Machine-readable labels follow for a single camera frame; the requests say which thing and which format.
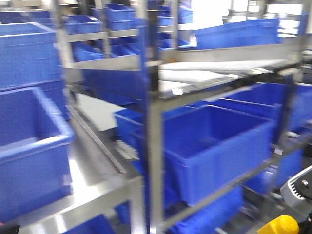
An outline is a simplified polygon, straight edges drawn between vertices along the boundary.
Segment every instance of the blue plastic bin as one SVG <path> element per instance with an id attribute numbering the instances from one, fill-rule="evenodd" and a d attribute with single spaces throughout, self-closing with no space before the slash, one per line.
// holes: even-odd
<path id="1" fill-rule="evenodd" d="M 250 86 L 250 90 L 239 91 L 210 104 L 270 118 L 277 124 L 284 98 L 285 85 L 258 83 Z M 312 105 L 309 105 L 311 98 L 311 85 L 297 85 L 296 98 L 289 119 L 290 131 L 294 131 L 304 121 L 312 118 Z"/>
<path id="2" fill-rule="evenodd" d="M 172 25 L 173 18 L 171 16 L 158 16 L 159 26 L 169 26 Z"/>
<path id="3" fill-rule="evenodd" d="M 31 21 L 40 23 L 48 28 L 55 29 L 55 23 L 53 22 L 53 18 L 31 18 Z"/>
<path id="4" fill-rule="evenodd" d="M 109 220 L 99 215 L 63 234 L 115 234 Z"/>
<path id="5" fill-rule="evenodd" d="M 0 11 L 0 22 L 8 23 L 26 23 L 31 22 L 30 17 L 25 11 Z"/>
<path id="6" fill-rule="evenodd" d="M 87 15 L 69 16 L 64 21 L 68 34 L 97 33 L 102 28 L 101 21 Z"/>
<path id="7" fill-rule="evenodd" d="M 39 88 L 2 92 L 0 103 L 0 219 L 6 222 L 71 193 L 67 149 L 74 133 Z"/>
<path id="8" fill-rule="evenodd" d="M 104 54 L 83 42 L 73 43 L 73 52 L 76 62 L 104 59 Z"/>
<path id="9" fill-rule="evenodd" d="M 51 11 L 28 11 L 28 14 L 32 18 L 51 18 Z"/>
<path id="10" fill-rule="evenodd" d="M 277 170 L 274 167 L 269 167 L 248 180 L 245 185 L 259 194 L 266 194 L 269 192 L 271 181 L 276 174 L 274 187 L 280 189 L 290 177 L 302 170 L 302 154 L 303 151 L 301 149 L 294 151 L 281 160 Z"/>
<path id="11" fill-rule="evenodd" d="M 133 29 L 134 26 L 134 20 L 107 21 L 107 27 L 114 31 Z"/>
<path id="12" fill-rule="evenodd" d="M 53 30 L 37 23 L 0 25 L 0 91 L 59 79 Z"/>
<path id="13" fill-rule="evenodd" d="M 106 6 L 106 15 L 110 21 L 135 19 L 135 10 L 129 6 L 114 3 L 107 4 Z"/>
<path id="14" fill-rule="evenodd" d="M 192 107 L 183 106 L 164 112 L 163 117 L 168 119 L 191 110 L 193 110 Z M 133 138 L 132 133 L 135 130 L 142 128 L 142 114 L 136 111 L 125 109 L 115 112 L 114 117 L 117 122 L 117 134 L 120 139 L 136 149 L 136 140 Z"/>
<path id="15" fill-rule="evenodd" d="M 157 4 L 156 0 L 147 1 L 147 9 L 149 9 L 149 10 L 156 10 L 157 7 L 158 7 L 158 4 Z"/>
<path id="16" fill-rule="evenodd" d="M 249 19 L 195 31 L 198 49 L 280 43 L 279 19 Z"/>
<path id="17" fill-rule="evenodd" d="M 170 228 L 172 234 L 214 234 L 243 206 L 243 192 L 236 187 L 187 219 Z"/>
<path id="18" fill-rule="evenodd" d="M 27 22 L 31 22 L 31 20 L 24 17 L 0 17 L 0 24 L 27 23 Z"/>
<path id="19" fill-rule="evenodd" d="M 127 44 L 127 47 L 129 48 L 129 50 L 131 50 L 136 55 L 139 55 L 141 53 L 141 51 L 139 50 L 139 44 L 138 43 Z"/>
<path id="20" fill-rule="evenodd" d="M 44 94 L 59 108 L 65 120 L 69 120 L 67 107 L 67 99 L 64 95 L 63 89 L 65 82 L 62 79 L 54 80 L 45 83 L 34 84 L 33 86 L 39 87 Z"/>
<path id="21" fill-rule="evenodd" d="M 129 50 L 125 45 L 113 45 L 111 55 L 113 58 L 116 58 L 122 56 L 135 55 L 135 53 Z"/>
<path id="22" fill-rule="evenodd" d="M 214 106 L 164 121 L 166 174 L 181 199 L 195 205 L 270 155 L 273 122 Z M 141 158 L 142 136 L 134 133 Z"/>
<path id="23" fill-rule="evenodd" d="M 161 40 L 159 50 L 172 50 L 171 40 Z"/>
<path id="24" fill-rule="evenodd" d="M 192 23 L 193 22 L 193 10 L 186 7 L 179 7 L 179 24 Z"/>

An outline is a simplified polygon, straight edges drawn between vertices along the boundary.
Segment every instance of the yellow object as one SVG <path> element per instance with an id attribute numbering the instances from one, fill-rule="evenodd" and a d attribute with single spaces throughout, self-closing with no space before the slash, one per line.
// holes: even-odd
<path id="1" fill-rule="evenodd" d="M 282 215 L 264 225 L 258 234 L 298 234 L 299 226 L 296 220 L 288 215 Z"/>

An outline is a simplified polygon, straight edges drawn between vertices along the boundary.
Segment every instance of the stainless steel shelving rack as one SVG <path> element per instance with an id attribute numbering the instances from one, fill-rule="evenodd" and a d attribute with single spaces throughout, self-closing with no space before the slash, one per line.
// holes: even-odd
<path id="1" fill-rule="evenodd" d="M 61 25 L 61 15 L 58 10 L 58 1 L 55 1 L 57 19 L 59 25 Z M 177 1 L 173 1 L 173 15 L 177 16 Z M 138 8 L 138 16 L 142 19 L 147 19 L 146 6 L 140 4 Z M 311 3 L 307 2 L 305 7 L 310 9 Z M 148 12 L 150 22 L 157 22 L 157 14 Z M 173 38 L 177 38 L 177 17 L 175 17 L 175 25 L 167 27 L 166 30 L 173 29 Z M 119 35 L 127 36 L 128 32 L 118 32 Z M 81 69 L 100 69 L 100 70 L 142 70 L 143 76 L 149 77 L 150 85 L 146 92 L 146 99 L 144 105 L 140 110 L 145 117 L 145 142 L 146 152 L 148 154 L 149 163 L 149 175 L 150 175 L 150 233 L 161 234 L 169 227 L 173 226 L 180 220 L 183 220 L 187 216 L 198 211 L 200 208 L 208 205 L 212 201 L 216 200 L 222 194 L 225 194 L 233 186 L 243 182 L 247 178 L 255 175 L 265 167 L 277 163 L 282 156 L 287 153 L 302 147 L 306 142 L 312 138 L 312 127 L 310 125 L 303 128 L 303 132 L 297 138 L 287 137 L 285 128 L 281 130 L 279 141 L 273 146 L 272 159 L 265 161 L 261 166 L 251 172 L 247 172 L 229 184 L 224 185 L 220 190 L 214 194 L 208 196 L 194 207 L 187 207 L 174 216 L 165 219 L 163 213 L 163 155 L 162 155 L 162 115 L 161 113 L 166 110 L 173 109 L 175 107 L 195 102 L 208 97 L 213 97 L 226 93 L 228 91 L 243 87 L 249 84 L 256 83 L 258 81 L 263 82 L 285 82 L 288 81 L 289 75 L 294 79 L 290 79 L 291 84 L 293 81 L 301 81 L 300 77 L 300 44 L 302 42 L 301 37 L 287 40 L 287 43 L 280 45 L 263 45 L 252 47 L 237 47 L 226 48 L 216 50 L 200 50 L 200 51 L 178 51 L 169 50 L 160 53 L 160 56 L 156 53 L 152 53 L 151 58 L 142 58 L 139 56 L 128 56 L 120 58 L 107 58 L 103 60 L 87 61 L 81 63 L 73 63 L 72 55 L 70 51 L 69 42 L 78 40 L 93 40 L 103 39 L 107 36 L 107 32 L 86 34 L 86 35 L 72 35 L 66 36 L 66 33 L 62 27 L 58 29 L 59 43 L 62 44 L 61 51 L 64 58 L 64 67 L 67 72 L 68 81 L 76 82 L 81 81 L 79 72 Z M 157 51 L 157 47 L 154 46 L 152 51 Z M 259 60 L 259 59 L 284 59 L 279 63 L 275 63 L 267 67 L 254 67 L 250 70 L 243 72 L 231 72 L 231 74 L 224 75 L 223 78 L 214 81 L 206 82 L 201 87 L 188 86 L 185 89 L 180 89 L 178 95 L 172 93 L 162 93 L 159 91 L 159 75 L 158 66 L 167 61 L 200 61 L 200 62 L 213 62 L 213 61 L 231 61 L 231 60 Z M 75 89 L 74 85 L 69 85 L 72 92 L 79 92 Z M 291 103 L 293 93 L 290 93 L 288 103 Z"/>

